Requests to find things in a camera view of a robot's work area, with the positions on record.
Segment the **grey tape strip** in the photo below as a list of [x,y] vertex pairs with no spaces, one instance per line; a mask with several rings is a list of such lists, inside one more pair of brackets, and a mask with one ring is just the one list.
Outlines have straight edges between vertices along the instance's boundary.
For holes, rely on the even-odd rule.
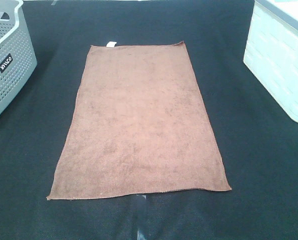
[[136,197],[137,240],[147,240],[147,197],[137,194]]

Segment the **white woven basket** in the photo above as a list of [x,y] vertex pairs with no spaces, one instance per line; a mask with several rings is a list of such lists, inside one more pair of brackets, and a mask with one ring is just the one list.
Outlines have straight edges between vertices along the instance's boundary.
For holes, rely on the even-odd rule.
[[298,0],[256,0],[243,62],[298,123]]

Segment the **brown towel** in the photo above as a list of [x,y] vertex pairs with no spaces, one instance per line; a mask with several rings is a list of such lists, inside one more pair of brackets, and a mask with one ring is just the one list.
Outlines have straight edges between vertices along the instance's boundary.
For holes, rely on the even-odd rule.
[[186,44],[90,47],[48,200],[231,190]]

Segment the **grey perforated basket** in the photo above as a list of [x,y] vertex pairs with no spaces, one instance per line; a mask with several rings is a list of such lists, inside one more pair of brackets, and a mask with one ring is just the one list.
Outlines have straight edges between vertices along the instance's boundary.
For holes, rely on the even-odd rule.
[[22,0],[0,0],[0,114],[13,101],[37,66]]

